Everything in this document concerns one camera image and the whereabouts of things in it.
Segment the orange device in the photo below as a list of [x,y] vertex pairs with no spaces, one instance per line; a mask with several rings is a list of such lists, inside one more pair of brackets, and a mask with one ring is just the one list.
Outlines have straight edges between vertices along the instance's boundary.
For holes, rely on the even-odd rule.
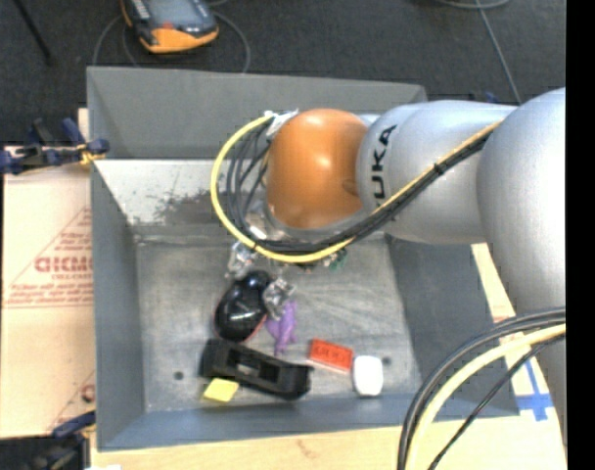
[[205,0],[119,0],[119,5],[126,24],[154,54],[185,52],[218,33]]

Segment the yellow sponge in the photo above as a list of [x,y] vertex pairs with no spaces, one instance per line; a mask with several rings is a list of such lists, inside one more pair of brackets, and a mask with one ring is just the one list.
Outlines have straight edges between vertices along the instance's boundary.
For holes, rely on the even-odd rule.
[[239,383],[235,381],[214,378],[204,390],[203,397],[219,402],[229,402],[239,390]]

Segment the yellow cable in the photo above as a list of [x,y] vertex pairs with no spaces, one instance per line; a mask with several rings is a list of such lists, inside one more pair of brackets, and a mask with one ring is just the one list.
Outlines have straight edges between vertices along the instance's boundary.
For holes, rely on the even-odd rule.
[[[344,248],[348,244],[351,244],[356,237],[350,237],[346,240],[343,240],[342,242],[333,244],[332,246],[330,246],[326,249],[322,249],[321,251],[317,251],[316,253],[311,253],[311,254],[307,254],[307,255],[283,255],[283,254],[279,254],[279,253],[274,253],[273,251],[269,251],[267,249],[260,247],[252,239],[250,239],[248,236],[244,235],[241,232],[241,230],[239,230],[230,221],[230,219],[228,218],[228,216],[226,215],[226,213],[224,212],[223,208],[221,207],[221,205],[219,203],[218,191],[217,191],[217,181],[219,179],[219,171],[220,171],[221,165],[223,164],[223,161],[225,160],[226,155],[228,155],[228,152],[239,142],[239,140],[241,140],[241,138],[243,138],[251,130],[254,130],[258,126],[266,123],[272,117],[274,117],[274,116],[273,115],[265,115],[263,117],[257,118],[256,120],[251,121],[247,125],[244,125],[243,127],[241,127],[223,145],[223,147],[219,151],[219,154],[215,158],[215,162],[212,167],[212,171],[210,173],[210,200],[212,202],[213,208],[215,209],[215,212],[217,213],[217,216],[219,217],[219,220],[224,225],[224,227],[239,242],[244,244],[249,249],[252,249],[253,251],[256,251],[257,253],[259,253],[267,258],[275,259],[280,262],[287,262],[287,263],[315,262],[315,261],[318,261],[319,259],[323,259],[333,253],[336,253],[337,251],[340,251],[342,248]],[[439,159],[439,161],[436,163],[436,165],[441,165],[443,162],[445,162],[445,160],[449,159],[452,155],[456,154],[457,152],[459,152],[463,148],[469,146],[470,144],[474,143],[475,141],[483,138],[487,133],[492,131],[500,123],[501,123],[501,120],[482,128],[476,134],[474,134],[470,138],[466,139],[463,143],[461,143],[458,147],[456,147],[450,153],[445,155],[445,157],[442,157],[441,159]],[[381,204],[379,207],[377,207],[375,210],[373,210],[370,213],[370,216],[376,214],[377,212],[381,211],[383,208],[385,208],[389,204],[393,203],[395,200],[397,200],[399,197],[401,197],[404,193],[406,193],[406,191],[409,188],[414,186],[418,181],[420,181],[426,175],[428,175],[428,173],[431,172],[433,169],[434,169],[433,166],[428,167],[426,170],[424,170],[424,172],[422,172],[415,179],[413,179],[412,181],[407,183],[397,193],[395,193],[394,195],[389,197],[388,200],[386,200],[383,204]]]
[[427,431],[429,425],[435,419],[437,413],[445,403],[447,399],[458,389],[465,381],[467,381],[472,375],[476,374],[482,368],[486,367],[489,363],[501,358],[508,353],[514,352],[518,349],[522,349],[533,345],[535,343],[539,343],[541,341],[546,341],[560,334],[566,332],[567,325],[560,324],[548,329],[542,329],[540,331],[535,331],[533,333],[526,334],[521,338],[505,343],[503,345],[499,345],[488,352],[483,353],[482,355],[476,357],[474,360],[463,366],[459,369],[444,385],[443,387],[436,393],[430,403],[427,405],[426,409],[424,410],[424,414],[420,418],[417,429],[415,432],[415,436],[411,441],[410,447],[408,449],[408,458],[406,468],[409,470],[417,470],[415,463],[417,459],[417,453],[419,451],[419,446],[422,438],[424,437],[425,432]]

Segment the white eraser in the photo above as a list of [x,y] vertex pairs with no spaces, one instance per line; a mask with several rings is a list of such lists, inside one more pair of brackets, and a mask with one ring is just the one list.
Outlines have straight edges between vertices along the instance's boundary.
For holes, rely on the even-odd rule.
[[376,356],[359,355],[352,364],[352,379],[360,396],[379,395],[385,383],[383,362]]

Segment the black floor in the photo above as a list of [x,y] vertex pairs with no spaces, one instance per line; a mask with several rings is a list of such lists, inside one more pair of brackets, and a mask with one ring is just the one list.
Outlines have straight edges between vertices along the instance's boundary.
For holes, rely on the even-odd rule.
[[[41,47],[18,3],[0,0],[0,148],[22,141],[37,117],[55,127],[75,114],[86,101],[85,68],[96,52],[101,65],[241,71],[246,64],[240,34],[225,21],[219,37],[194,54],[169,62],[150,57],[121,20],[107,28],[118,16],[116,1],[21,0]],[[418,83],[431,99],[509,104],[566,85],[567,0],[507,0],[484,14],[460,8],[474,0],[450,1],[456,7],[434,0],[229,0],[214,10],[246,37],[251,72]],[[20,468],[49,444],[0,442],[0,469]]]

